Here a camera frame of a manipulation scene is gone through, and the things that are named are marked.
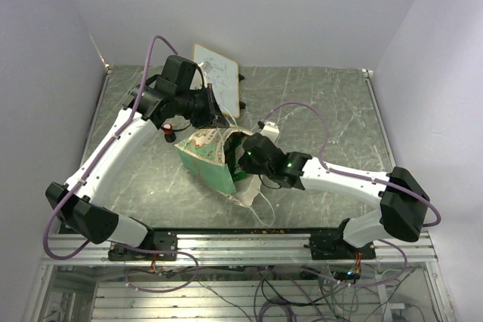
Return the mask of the green paper gift bag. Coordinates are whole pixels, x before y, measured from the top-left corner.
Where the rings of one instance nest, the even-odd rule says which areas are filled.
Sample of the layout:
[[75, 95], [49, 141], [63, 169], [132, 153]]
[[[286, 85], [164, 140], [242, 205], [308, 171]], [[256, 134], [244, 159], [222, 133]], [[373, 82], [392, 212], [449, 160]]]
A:
[[183, 166], [228, 201], [254, 211], [253, 202], [261, 197], [268, 204], [273, 218], [270, 222], [263, 221], [260, 217], [257, 220], [263, 226], [271, 227], [276, 220], [275, 209], [261, 191], [260, 178], [248, 173], [246, 179], [233, 182], [230, 176], [223, 147], [229, 136], [235, 132], [245, 133], [248, 137], [253, 135], [249, 130], [235, 126], [227, 129], [201, 129], [179, 141], [175, 147]]

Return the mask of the green snack pouch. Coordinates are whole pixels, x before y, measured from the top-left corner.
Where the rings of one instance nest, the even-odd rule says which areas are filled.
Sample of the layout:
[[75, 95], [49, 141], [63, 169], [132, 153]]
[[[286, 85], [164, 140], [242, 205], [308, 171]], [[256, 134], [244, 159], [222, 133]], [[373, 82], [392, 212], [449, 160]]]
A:
[[225, 162], [228, 165], [230, 176], [233, 182], [238, 182], [248, 177], [248, 174], [242, 170], [239, 159], [244, 154], [243, 143], [247, 139], [247, 135], [242, 132], [232, 133], [224, 144]]

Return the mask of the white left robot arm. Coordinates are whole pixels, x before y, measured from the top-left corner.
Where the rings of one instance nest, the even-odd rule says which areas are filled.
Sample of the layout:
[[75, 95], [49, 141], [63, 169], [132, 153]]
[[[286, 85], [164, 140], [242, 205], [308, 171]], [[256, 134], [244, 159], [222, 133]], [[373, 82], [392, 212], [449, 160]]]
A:
[[113, 126], [89, 159], [63, 183], [53, 182], [46, 190], [59, 220], [93, 244], [114, 241], [127, 244], [136, 259], [148, 258], [154, 241], [143, 223], [121, 216], [106, 207], [110, 189], [133, 154], [168, 119], [185, 118], [194, 128], [227, 128], [207, 82], [214, 62], [195, 63], [171, 55], [162, 72], [129, 90], [122, 100]]

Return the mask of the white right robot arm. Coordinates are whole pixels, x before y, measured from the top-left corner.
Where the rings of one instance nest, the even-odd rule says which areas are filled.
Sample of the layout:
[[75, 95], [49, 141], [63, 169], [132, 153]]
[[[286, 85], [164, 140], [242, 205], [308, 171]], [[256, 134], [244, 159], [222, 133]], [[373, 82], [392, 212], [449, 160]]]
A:
[[339, 257], [349, 258], [379, 239], [418, 241], [429, 197], [406, 169], [381, 173], [341, 167], [302, 152], [285, 153], [260, 133], [249, 136], [243, 149], [240, 165], [246, 173], [266, 176], [283, 189], [332, 192], [373, 207], [343, 220], [330, 236], [330, 248]]

